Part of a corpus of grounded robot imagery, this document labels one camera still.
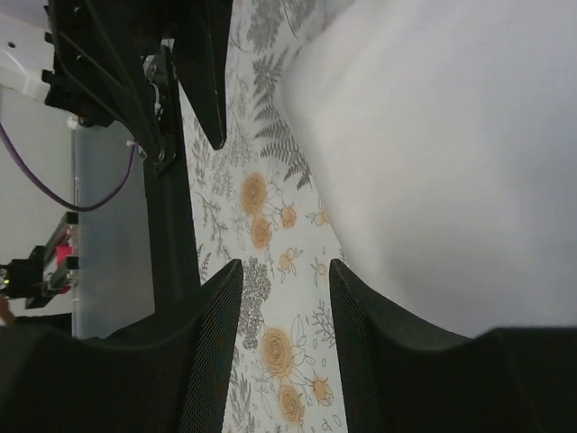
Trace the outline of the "white t shirt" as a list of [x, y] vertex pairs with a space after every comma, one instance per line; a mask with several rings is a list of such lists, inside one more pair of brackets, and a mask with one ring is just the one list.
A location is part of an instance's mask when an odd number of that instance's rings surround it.
[[575, 324], [575, 2], [357, 1], [276, 106], [371, 288], [466, 336]]

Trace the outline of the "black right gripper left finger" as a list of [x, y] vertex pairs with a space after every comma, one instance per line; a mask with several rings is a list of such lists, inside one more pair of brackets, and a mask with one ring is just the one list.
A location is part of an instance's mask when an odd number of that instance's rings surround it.
[[218, 432], [234, 358], [243, 266], [106, 338], [53, 327], [1, 333], [4, 432]]

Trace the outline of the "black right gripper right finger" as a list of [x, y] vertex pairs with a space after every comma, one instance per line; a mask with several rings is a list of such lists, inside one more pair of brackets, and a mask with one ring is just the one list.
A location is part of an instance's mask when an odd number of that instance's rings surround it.
[[351, 432], [573, 432], [576, 331], [437, 327], [329, 269], [334, 338]]

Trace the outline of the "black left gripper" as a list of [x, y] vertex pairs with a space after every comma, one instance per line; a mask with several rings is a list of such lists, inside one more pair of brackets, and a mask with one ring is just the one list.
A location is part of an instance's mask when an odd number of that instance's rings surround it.
[[[225, 64], [233, 3], [181, 1], [173, 45], [177, 77], [207, 140], [227, 137]], [[177, 161], [179, 87], [162, 42], [168, 6], [162, 1], [50, 1], [48, 43], [62, 106], [90, 125], [121, 123], [161, 176]]]

